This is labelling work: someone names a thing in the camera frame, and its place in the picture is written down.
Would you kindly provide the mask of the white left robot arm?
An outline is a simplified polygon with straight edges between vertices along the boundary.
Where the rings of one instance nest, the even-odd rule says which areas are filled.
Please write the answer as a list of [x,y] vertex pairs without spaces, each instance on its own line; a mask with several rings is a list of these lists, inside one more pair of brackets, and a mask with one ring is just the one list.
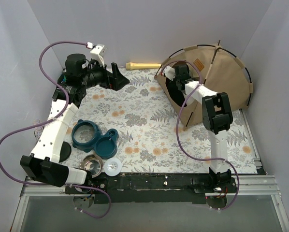
[[27,176],[44,184],[61,187],[76,184],[81,193],[92,190],[91,173],[86,170],[62,165],[70,153],[71,146],[64,142],[69,124],[78,111],[87,89],[100,86],[114,91],[129,84],[116,63],[111,71],[100,58],[87,60],[83,54],[71,54],[65,61],[65,71],[58,79],[53,94],[48,123],[29,156],[22,156],[20,165]]

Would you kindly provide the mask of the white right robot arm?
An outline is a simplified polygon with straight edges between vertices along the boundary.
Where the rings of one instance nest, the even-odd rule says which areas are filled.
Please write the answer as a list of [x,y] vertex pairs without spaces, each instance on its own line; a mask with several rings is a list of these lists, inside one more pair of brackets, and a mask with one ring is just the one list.
[[189,98],[193,98],[202,105],[202,122],[209,134],[211,157],[199,159],[189,155],[183,149],[178,131],[176,131],[178,145],[189,158],[197,161],[210,161],[208,183],[204,185],[214,192],[222,191],[231,182],[227,138],[233,116],[229,97],[225,92],[217,93],[205,87],[200,81],[193,80],[186,64],[179,64],[174,67],[173,80],[178,89],[187,95],[179,111],[179,117]]

